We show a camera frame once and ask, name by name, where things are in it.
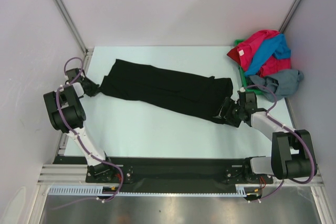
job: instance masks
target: white table surface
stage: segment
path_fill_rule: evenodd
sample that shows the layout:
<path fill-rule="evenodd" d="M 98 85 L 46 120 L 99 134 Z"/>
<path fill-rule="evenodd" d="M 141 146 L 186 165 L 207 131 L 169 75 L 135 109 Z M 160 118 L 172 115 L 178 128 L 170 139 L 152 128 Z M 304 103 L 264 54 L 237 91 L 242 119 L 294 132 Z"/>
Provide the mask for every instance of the white table surface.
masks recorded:
<path fill-rule="evenodd" d="M 215 76 L 230 77 L 233 99 L 241 87 L 238 67 L 226 56 L 231 47 L 96 47 L 87 76 L 101 84 L 116 59 L 149 64 L 158 68 Z M 258 107 L 272 103 L 258 96 Z M 81 103 L 87 120 L 88 134 L 108 156 L 171 157 L 171 158 L 245 158 L 270 156 L 271 141 L 242 123 L 239 128 L 179 114 L 145 102 L 126 101 L 103 94 L 85 96 Z M 271 114 L 291 124 L 284 99 Z M 69 140 L 66 156 L 83 156 Z"/>

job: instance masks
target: metal floor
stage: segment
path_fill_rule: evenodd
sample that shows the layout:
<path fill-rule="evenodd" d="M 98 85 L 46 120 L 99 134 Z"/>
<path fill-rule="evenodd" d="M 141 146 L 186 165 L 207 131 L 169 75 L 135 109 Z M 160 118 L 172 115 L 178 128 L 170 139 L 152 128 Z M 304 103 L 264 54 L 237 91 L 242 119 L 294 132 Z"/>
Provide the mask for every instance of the metal floor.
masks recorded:
<path fill-rule="evenodd" d="M 76 199 L 48 196 L 40 224 L 321 223 L 310 187 L 284 187 L 261 204 L 243 198 L 120 196 L 105 204 L 86 200 L 51 210 Z"/>

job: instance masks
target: black cloth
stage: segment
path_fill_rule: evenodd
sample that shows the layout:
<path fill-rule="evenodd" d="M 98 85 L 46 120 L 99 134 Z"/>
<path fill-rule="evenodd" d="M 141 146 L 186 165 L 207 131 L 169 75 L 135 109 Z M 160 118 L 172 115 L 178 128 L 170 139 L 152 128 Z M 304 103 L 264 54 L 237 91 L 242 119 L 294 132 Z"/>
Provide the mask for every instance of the black cloth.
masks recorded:
<path fill-rule="evenodd" d="M 231 97 L 233 86 L 230 78 L 207 78 L 117 59 L 100 90 L 111 97 L 143 101 L 224 124 L 225 119 L 214 116 L 224 99 Z"/>

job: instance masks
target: purple cable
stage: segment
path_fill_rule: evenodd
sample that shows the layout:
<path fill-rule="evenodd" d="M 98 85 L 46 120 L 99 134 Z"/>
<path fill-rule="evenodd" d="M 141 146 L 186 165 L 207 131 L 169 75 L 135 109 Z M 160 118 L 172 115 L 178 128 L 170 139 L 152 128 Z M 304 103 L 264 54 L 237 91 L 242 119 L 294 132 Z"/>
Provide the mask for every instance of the purple cable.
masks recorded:
<path fill-rule="evenodd" d="M 273 192 L 271 192 L 270 194 L 266 195 L 266 196 L 263 196 L 263 198 L 261 199 L 267 199 L 269 197 L 271 197 L 273 194 L 275 194 L 278 190 L 280 190 L 280 188 L 282 187 L 282 185 L 284 184 L 284 180 L 281 181 L 280 185 L 277 187 L 277 189 L 275 189 Z"/>
<path fill-rule="evenodd" d="M 116 194 L 120 191 L 121 186 L 122 186 L 122 184 L 123 184 L 123 180 L 124 180 L 123 172 L 122 172 L 122 170 L 120 169 L 120 167 L 119 167 L 118 165 L 115 165 L 115 164 L 113 164 L 113 163 L 107 162 L 107 161 L 105 161 L 105 160 L 101 160 L 101 159 L 99 159 L 99 158 L 97 158 L 97 157 L 91 155 L 91 153 L 89 152 L 89 150 L 84 146 L 84 144 L 83 144 L 82 140 L 80 139 L 80 136 L 78 135 L 78 133 L 77 133 L 77 132 L 76 132 L 76 131 L 75 131 L 75 130 L 68 124 L 67 120 L 65 119 L 65 117 L 64 117 L 64 115 L 63 115 L 63 111 L 62 111 L 62 108 L 61 108 L 61 105 L 60 105 L 60 102 L 59 102 L 59 91 L 60 91 L 61 89 L 63 89 L 63 88 L 68 87 L 69 85 L 73 84 L 73 83 L 80 77 L 81 73 L 83 72 L 83 60 L 82 60 L 81 58 L 79 58 L 79 57 L 73 57 L 73 58 L 69 59 L 69 60 L 65 63 L 65 65 L 64 65 L 64 73 L 66 73 L 66 66 L 67 66 L 67 64 L 68 64 L 70 61 L 74 60 L 74 59 L 79 59 L 79 60 L 81 61 L 81 69 L 80 69 L 79 73 L 76 75 L 76 77 L 75 77 L 69 84 L 66 84 L 66 85 L 64 85 L 63 87 L 59 87 L 59 88 L 57 89 L 57 91 L 56 91 L 56 105 L 57 105 L 57 109 L 58 109 L 59 115 L 60 115 L 60 117 L 61 117 L 61 119 L 62 119 L 64 125 L 68 128 L 68 130 L 70 130 L 71 132 L 73 132 L 73 134 L 74 134 L 75 136 L 77 136 L 77 140 L 78 140 L 80 146 L 83 148 L 83 150 L 84 150 L 88 155 L 90 155 L 93 159 L 95 159 L 95 160 L 97 160 L 97 161 L 99 161 L 99 162 L 101 162 L 101 163 L 103 163 L 103 164 L 110 165 L 110 166 L 116 168 L 116 169 L 119 171 L 120 176 L 121 176 L 120 185 L 119 185 L 118 189 L 113 193 L 113 195 L 112 195 L 111 197 L 109 197 L 109 198 L 103 200 L 103 201 L 106 201 L 106 202 L 107 202 L 107 201 L 112 200 L 112 199 L 116 196 Z M 78 202 L 78 200 L 77 200 L 77 201 L 74 201 L 74 202 L 71 202 L 71 203 L 69 203 L 69 204 L 67 204 L 67 206 L 68 206 L 68 205 L 71 205 L 72 203 L 76 203 L 76 202 Z"/>
<path fill-rule="evenodd" d="M 58 207 L 54 207 L 54 208 L 51 208 L 50 210 L 58 210 L 58 209 L 61 209 L 63 207 L 68 207 L 68 206 L 71 206 L 72 204 L 75 204 L 75 203 L 78 203 L 78 202 L 81 202 L 81 201 L 85 201 L 85 200 L 89 200 L 89 199 L 96 199 L 96 198 L 93 198 L 93 197 L 87 197 L 87 198 L 81 198 L 81 199 L 77 199 L 77 200 L 74 200 L 72 202 L 69 202 L 69 203 L 66 203 L 64 205 L 61 205 L 61 206 L 58 206 Z"/>
<path fill-rule="evenodd" d="M 272 122 L 278 124 L 279 126 L 282 127 L 282 124 L 277 121 L 276 119 L 272 118 L 272 117 L 267 117 L 268 119 L 270 119 Z M 314 164 L 314 161 L 313 161 L 313 157 L 309 151 L 309 148 L 308 146 L 306 145 L 306 143 L 303 141 L 303 139 L 297 134 L 295 133 L 293 130 L 291 130 L 289 127 L 287 126 L 284 126 L 283 129 L 285 129 L 286 131 L 290 132 L 292 135 L 294 135 L 298 140 L 299 142 L 302 144 L 303 146 L 303 149 L 306 151 L 308 157 L 309 157 L 309 161 L 310 161 L 310 166 L 311 166 L 311 170 L 310 170 L 310 175 L 309 175 L 309 178 L 306 180 L 306 181 L 299 181 L 299 180 L 296 180 L 296 179 L 290 179 L 291 181 L 294 181 L 298 184 L 308 184 L 309 182 L 311 182 L 311 180 L 314 178 L 314 173 L 315 173 L 315 164 Z"/>

